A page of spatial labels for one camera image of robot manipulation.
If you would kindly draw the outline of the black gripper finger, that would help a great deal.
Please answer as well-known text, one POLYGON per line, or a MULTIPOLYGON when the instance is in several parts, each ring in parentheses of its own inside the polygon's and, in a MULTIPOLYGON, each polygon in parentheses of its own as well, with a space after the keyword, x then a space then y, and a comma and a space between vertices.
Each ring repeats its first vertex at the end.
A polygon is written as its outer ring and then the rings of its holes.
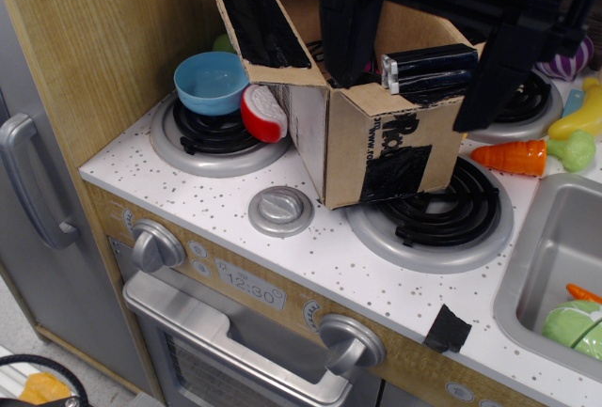
POLYGON ((325 67, 353 86, 371 61, 383 0, 319 0, 325 67))
POLYGON ((531 20, 503 23, 489 36, 453 129, 487 128, 541 58, 550 26, 531 20))

